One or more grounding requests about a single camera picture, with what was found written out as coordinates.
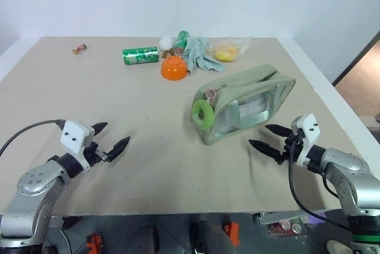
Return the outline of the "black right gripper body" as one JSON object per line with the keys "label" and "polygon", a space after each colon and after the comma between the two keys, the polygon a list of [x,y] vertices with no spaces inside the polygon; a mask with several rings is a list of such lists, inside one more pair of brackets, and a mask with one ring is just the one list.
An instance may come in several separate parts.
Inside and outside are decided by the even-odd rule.
{"label": "black right gripper body", "polygon": [[289,163],[297,162],[297,158],[303,148],[304,132],[298,129],[295,134],[291,134],[285,139],[284,150],[282,156]]}

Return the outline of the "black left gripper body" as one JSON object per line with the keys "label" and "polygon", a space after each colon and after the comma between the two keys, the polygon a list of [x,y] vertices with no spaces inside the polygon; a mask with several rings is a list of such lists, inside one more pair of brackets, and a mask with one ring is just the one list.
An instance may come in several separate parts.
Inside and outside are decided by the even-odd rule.
{"label": "black left gripper body", "polygon": [[98,144],[91,142],[90,146],[84,149],[84,158],[90,166],[94,166],[101,161],[110,163],[115,159],[115,156],[111,152],[100,151]]}

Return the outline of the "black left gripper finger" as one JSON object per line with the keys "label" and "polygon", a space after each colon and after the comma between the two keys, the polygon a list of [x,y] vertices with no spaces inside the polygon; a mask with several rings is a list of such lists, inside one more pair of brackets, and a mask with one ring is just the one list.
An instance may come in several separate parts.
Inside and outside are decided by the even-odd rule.
{"label": "black left gripper finger", "polygon": [[125,138],[119,140],[113,146],[113,148],[108,153],[105,154],[106,155],[105,162],[112,162],[119,155],[121,155],[123,153],[123,151],[125,150],[125,148],[128,146],[130,139],[131,139],[131,137],[128,136],[128,137],[125,137]]}
{"label": "black left gripper finger", "polygon": [[99,133],[101,133],[102,130],[104,130],[104,128],[108,125],[107,122],[99,122],[99,123],[95,123],[94,125],[91,126],[92,130],[94,131],[93,132],[93,135],[92,135],[92,141],[94,140],[94,137],[96,135],[98,135]]}

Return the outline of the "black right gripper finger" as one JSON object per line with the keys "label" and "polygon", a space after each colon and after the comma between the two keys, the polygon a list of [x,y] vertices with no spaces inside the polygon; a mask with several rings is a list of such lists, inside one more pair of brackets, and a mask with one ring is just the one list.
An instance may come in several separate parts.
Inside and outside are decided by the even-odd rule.
{"label": "black right gripper finger", "polygon": [[278,136],[282,136],[282,137],[290,137],[293,135],[293,131],[289,128],[286,128],[284,126],[281,126],[281,125],[277,125],[277,124],[269,124],[269,125],[265,125],[265,127],[271,131],[272,133],[278,135]]}
{"label": "black right gripper finger", "polygon": [[271,157],[277,164],[283,164],[283,162],[286,160],[281,152],[279,152],[279,150],[271,147],[269,144],[253,139],[249,139],[248,141],[257,151],[268,157]]}

